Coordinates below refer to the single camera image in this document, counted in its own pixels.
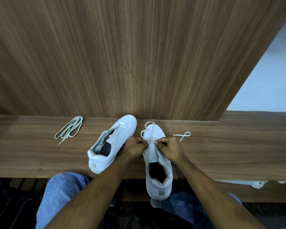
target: wooden surface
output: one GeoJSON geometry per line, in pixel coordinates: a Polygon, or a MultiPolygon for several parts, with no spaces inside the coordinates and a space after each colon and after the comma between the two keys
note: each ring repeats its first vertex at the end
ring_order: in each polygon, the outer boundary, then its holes
{"type": "MultiPolygon", "coordinates": [[[[49,178],[73,171],[91,175],[88,149],[116,119],[86,118],[78,135],[58,145],[70,121],[55,117],[0,117],[0,177],[49,178]]],[[[137,121],[136,136],[147,120],[137,121]]],[[[286,113],[226,111],[220,122],[155,121],[166,135],[192,133],[187,157],[215,180],[286,180],[286,113]]],[[[183,177],[174,166],[174,177],[183,177]]],[[[126,179],[145,179],[139,158],[126,179]]]]}
{"type": "MultiPolygon", "coordinates": [[[[242,202],[286,202],[286,183],[269,181],[261,189],[223,182],[217,182],[217,184],[236,195],[242,202]]],[[[182,179],[173,181],[173,190],[192,191],[188,183],[182,179]]],[[[122,201],[150,201],[146,182],[144,180],[125,180],[122,201]]]]}
{"type": "Polygon", "coordinates": [[[218,120],[286,0],[0,0],[0,115],[218,120]]]}

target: light blue denim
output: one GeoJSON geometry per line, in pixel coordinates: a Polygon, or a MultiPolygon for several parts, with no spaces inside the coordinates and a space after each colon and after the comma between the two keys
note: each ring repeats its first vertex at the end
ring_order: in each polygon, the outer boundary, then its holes
{"type": "MultiPolygon", "coordinates": [[[[37,212],[36,229],[43,229],[61,208],[88,184],[88,178],[77,173],[60,173],[52,177],[47,184],[37,212]]],[[[172,192],[168,199],[161,201],[161,206],[165,211],[192,223],[195,229],[214,228],[201,203],[194,194],[172,192]]]]}

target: person's right arm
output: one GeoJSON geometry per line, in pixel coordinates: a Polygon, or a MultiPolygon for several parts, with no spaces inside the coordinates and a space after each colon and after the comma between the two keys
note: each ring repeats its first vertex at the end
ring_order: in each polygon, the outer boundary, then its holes
{"type": "Polygon", "coordinates": [[[237,200],[191,163],[174,136],[157,140],[157,148],[184,173],[216,229],[265,229],[237,200]]]}

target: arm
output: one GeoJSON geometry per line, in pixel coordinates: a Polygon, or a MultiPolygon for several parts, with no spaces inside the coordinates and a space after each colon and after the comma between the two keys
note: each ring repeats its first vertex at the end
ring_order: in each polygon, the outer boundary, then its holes
{"type": "Polygon", "coordinates": [[[131,162],[148,147],[146,140],[131,137],[123,154],[72,198],[45,227],[97,228],[131,162]]]}
{"type": "Polygon", "coordinates": [[[157,140],[157,148],[184,173],[188,183],[217,229],[265,229],[239,202],[198,169],[183,152],[175,137],[157,140]]]}

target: dark floor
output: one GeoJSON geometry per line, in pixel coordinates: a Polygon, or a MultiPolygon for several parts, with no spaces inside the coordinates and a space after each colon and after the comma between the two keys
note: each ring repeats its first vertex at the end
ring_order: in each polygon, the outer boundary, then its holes
{"type": "MultiPolygon", "coordinates": [[[[40,196],[9,187],[0,179],[0,229],[34,228],[40,196]]],[[[243,203],[268,229],[286,229],[286,204],[243,203]]],[[[122,201],[110,207],[104,217],[105,228],[193,228],[192,224],[149,202],[122,201]]]]}

